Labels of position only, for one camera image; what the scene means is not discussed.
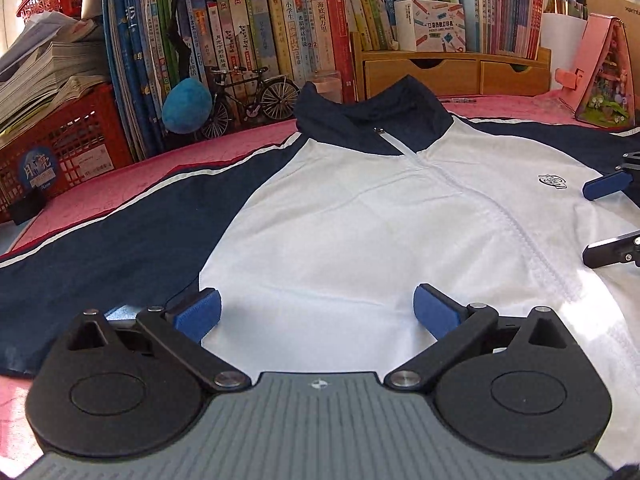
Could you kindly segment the pink triangular toy house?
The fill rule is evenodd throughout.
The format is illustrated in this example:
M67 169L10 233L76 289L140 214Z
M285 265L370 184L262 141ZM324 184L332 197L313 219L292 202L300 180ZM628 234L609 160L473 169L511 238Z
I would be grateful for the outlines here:
M608 131L636 125L628 39L619 18L590 14L572 67L556 70L554 80L578 122Z

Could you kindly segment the wooden drawer shelf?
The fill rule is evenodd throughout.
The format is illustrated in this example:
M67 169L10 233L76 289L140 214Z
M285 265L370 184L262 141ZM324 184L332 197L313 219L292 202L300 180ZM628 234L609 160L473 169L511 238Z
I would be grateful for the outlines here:
M435 96L538 96L550 89L551 51L537 57L474 52L366 51L360 37L350 35L356 99L363 101L390 88L405 76L425 84Z

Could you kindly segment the white paper cup holder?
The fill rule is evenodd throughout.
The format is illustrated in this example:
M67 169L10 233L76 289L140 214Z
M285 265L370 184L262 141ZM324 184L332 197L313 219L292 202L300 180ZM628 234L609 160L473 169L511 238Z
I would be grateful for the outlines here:
M542 14L540 45L551 51L551 89L559 89L554 75L558 68L570 70L582 40L587 21L574 16L555 13Z

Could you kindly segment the cardboard box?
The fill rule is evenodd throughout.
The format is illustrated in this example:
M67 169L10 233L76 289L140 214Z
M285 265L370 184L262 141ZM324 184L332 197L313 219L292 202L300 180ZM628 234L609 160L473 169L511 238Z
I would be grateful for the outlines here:
M624 23L631 61L636 67L639 64L640 54L639 0L587 0L587 6L590 13L616 16Z

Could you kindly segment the small black box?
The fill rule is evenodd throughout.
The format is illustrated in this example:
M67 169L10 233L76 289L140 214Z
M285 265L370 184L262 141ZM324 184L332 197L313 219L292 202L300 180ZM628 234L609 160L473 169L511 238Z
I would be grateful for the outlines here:
M16 226L32 220L47 205L46 196L40 188L32 188L22 198L9 204L8 213Z

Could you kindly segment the right shelf row of books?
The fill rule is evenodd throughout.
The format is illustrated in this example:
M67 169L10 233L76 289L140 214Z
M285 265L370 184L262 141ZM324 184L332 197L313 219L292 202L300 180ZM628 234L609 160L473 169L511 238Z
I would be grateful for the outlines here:
M534 60L544 0L346 0L365 51L474 52Z

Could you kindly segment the red plastic crate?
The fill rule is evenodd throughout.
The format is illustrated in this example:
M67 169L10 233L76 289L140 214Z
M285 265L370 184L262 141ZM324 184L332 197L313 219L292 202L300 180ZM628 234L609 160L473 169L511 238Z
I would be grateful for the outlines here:
M133 162L113 88L98 84L1 149L1 221L35 186L52 200Z

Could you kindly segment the white colourful card box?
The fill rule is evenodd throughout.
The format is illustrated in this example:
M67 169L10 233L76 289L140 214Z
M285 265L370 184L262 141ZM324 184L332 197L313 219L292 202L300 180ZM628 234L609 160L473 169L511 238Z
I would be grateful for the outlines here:
M465 18L460 3L398 0L394 2L394 8L401 51L466 51Z

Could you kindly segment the miniature black bicycle model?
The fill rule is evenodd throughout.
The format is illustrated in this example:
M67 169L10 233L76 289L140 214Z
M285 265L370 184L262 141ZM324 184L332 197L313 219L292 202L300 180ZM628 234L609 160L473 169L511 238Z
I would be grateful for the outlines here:
M294 117L298 85L285 75L266 78L267 70L235 67L210 72L213 108L200 130L205 139L230 133L235 122L282 122Z

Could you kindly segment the clear plastic jar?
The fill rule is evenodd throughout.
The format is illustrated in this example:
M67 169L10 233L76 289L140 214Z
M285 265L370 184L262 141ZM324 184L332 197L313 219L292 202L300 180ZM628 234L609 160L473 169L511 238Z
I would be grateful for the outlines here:
M338 70L318 70L311 78L320 96L334 103L343 103L342 76Z

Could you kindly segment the stack of paper booklets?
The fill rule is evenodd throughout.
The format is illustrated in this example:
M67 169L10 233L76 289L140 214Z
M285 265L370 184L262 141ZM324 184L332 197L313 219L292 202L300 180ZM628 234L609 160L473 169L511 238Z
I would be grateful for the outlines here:
M32 16L1 57L1 145L109 80L100 24L60 12Z

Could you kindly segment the middle row of books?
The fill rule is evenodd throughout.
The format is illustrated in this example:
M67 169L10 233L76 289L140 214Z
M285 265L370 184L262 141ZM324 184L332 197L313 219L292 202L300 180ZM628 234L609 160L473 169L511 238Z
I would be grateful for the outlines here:
M180 101L196 126L213 108L212 70L267 67L300 90L318 70L338 70L343 103L356 99L346 0L172 0L171 42L182 80L164 114L182 117Z

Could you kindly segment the row of blue thin books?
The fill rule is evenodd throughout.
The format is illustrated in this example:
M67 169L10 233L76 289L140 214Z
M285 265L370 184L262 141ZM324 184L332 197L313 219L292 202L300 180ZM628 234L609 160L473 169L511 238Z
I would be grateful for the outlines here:
M179 82L168 40L170 0L102 0L108 67L129 151L143 160L170 148L162 108Z

